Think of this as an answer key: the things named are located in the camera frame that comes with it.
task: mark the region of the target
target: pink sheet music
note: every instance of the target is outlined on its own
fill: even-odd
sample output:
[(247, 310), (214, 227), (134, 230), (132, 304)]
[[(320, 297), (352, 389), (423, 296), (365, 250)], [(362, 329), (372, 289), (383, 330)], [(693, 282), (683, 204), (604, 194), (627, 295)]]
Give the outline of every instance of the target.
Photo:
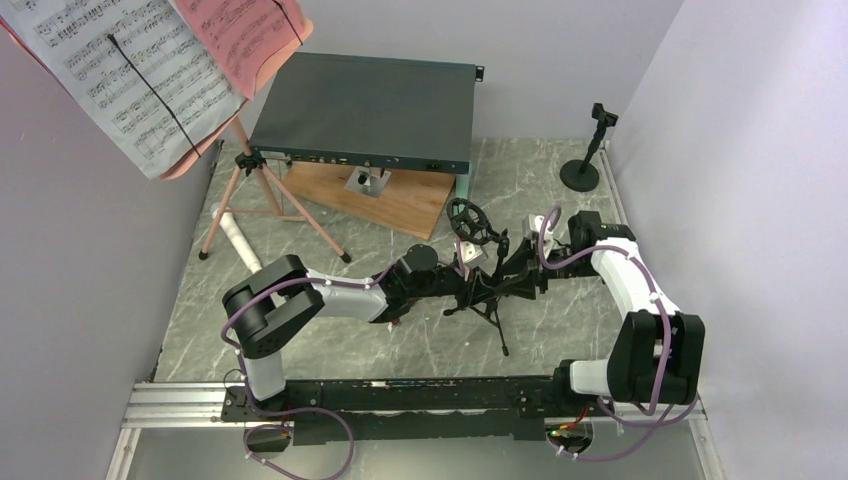
[(170, 1), (247, 98), (255, 93), (259, 67), (304, 30), (297, 0)]

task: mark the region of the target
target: robotic arm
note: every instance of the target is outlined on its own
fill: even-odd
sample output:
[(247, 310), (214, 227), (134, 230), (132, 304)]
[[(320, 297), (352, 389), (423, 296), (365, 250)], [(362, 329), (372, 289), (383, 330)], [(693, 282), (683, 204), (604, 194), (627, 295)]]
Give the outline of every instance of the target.
[[(439, 265), (435, 250), (415, 245), (386, 271), (363, 279), (333, 277), (303, 266), (295, 255), (285, 255), (233, 287), (223, 298), (229, 316), (281, 282), (302, 279), (278, 293), (285, 299), (277, 306), (268, 297), (245, 310), (233, 323), (242, 345), (253, 396), (266, 400), (284, 392), (286, 378), (280, 350), (312, 318), (353, 317), (383, 323), (409, 312), (419, 298), (450, 295), (456, 308), (450, 315), (471, 309), (500, 331), (497, 304), (509, 295), (535, 299), (552, 279), (600, 275), (621, 312), (623, 323), (613, 351), (604, 360), (563, 360), (553, 380), (558, 395), (583, 400), (596, 396), (621, 402), (647, 402), (657, 378), (662, 351), (663, 324), (655, 302), (670, 318), (672, 341), (662, 375), (660, 403), (688, 404), (697, 391), (704, 326), (699, 317), (687, 315), (657, 287), (652, 293), (632, 257), (640, 258), (635, 237), (626, 225), (605, 224), (597, 212), (580, 211), (568, 220), (571, 243), (554, 248), (553, 232), (542, 233), (542, 217), (528, 216), (524, 238), (509, 258), (507, 232), (497, 233), (482, 210), (471, 202), (455, 199), (448, 205), (451, 226), (462, 239), (450, 265)], [(628, 256), (597, 250), (559, 270), (540, 262), (536, 245), (542, 236), (546, 260), (558, 263), (597, 246), (614, 246)], [(476, 265), (486, 258), (483, 245), (498, 244), (494, 273)], [(485, 312), (477, 306), (485, 306)], [(504, 354), (508, 350), (504, 344)]]

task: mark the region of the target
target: gray marble surface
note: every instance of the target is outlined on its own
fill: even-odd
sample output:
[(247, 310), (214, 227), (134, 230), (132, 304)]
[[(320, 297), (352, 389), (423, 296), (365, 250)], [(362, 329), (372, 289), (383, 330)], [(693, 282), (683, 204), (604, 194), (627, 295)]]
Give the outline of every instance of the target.
[[(521, 236), (521, 219), (543, 214), (560, 203), (567, 218), (579, 209), (598, 210), (605, 221), (617, 221), (610, 185), (590, 193), (564, 187), (560, 165), (585, 154), (584, 140), (477, 139), (472, 159), (471, 200), (487, 213), (493, 226), (508, 228), (512, 245)], [(156, 381), (219, 380), (236, 366), (231, 348), (219, 338), (226, 315), (221, 297), (249, 271), (223, 232), (218, 232), (205, 261), (197, 253), (211, 223), (209, 206), (220, 201), (240, 149), (225, 145), (215, 172), (173, 317), (160, 356)], [(599, 158), (593, 160), (598, 164)], [(285, 166), (270, 162), (275, 171)], [(309, 268), (333, 275), (364, 277), (381, 271), (410, 246), (411, 236), (304, 202), (327, 232), (350, 253), (344, 264), (306, 223), (285, 223), (267, 215), (236, 215), (236, 221), (263, 265), (293, 253)], [(250, 178), (242, 181), (234, 208), (266, 208), (265, 197)], [(293, 207), (286, 205), (287, 211)], [(558, 232), (567, 239), (565, 222)], [(453, 234), (442, 217), (429, 242), (448, 258)], [(489, 254), (495, 256), (494, 246)], [(501, 353), (497, 329), (472, 312), (441, 315), (453, 306), (450, 297), (419, 301), (392, 331), (344, 318), (312, 320), (283, 350), (290, 378), (398, 378), (549, 374), (560, 360), (606, 356), (620, 319), (612, 297), (598, 278), (552, 282), (536, 301), (507, 298), (500, 315), (510, 356)]]

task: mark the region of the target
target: teal table leg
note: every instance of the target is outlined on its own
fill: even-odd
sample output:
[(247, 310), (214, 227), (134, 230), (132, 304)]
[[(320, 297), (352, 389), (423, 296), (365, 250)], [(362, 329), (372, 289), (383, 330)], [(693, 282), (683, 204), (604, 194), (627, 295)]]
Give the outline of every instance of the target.
[(457, 175), (456, 176), (456, 191), (455, 195), (457, 198), (464, 198), (468, 200), (468, 194), (471, 190), (471, 164), (468, 165), (468, 173), (465, 175)]

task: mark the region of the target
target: black tripod knob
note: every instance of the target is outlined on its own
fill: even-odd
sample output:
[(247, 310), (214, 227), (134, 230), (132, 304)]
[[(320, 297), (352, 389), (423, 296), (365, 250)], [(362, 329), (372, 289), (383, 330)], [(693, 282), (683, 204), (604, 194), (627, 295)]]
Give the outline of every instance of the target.
[(559, 171), (559, 178), (562, 180), (562, 183), (577, 192), (588, 192), (598, 186), (601, 175), (598, 173), (598, 169), (592, 166), (589, 161), (592, 160), (592, 156), (598, 151), (598, 147), (601, 146), (601, 141), (607, 133), (607, 128), (614, 127), (618, 123), (618, 115), (604, 110), (604, 105), (601, 103), (592, 105), (592, 118), (598, 121), (598, 126), (595, 129), (592, 142), (589, 143), (586, 157), (582, 161), (575, 159), (565, 162), (565, 165)]

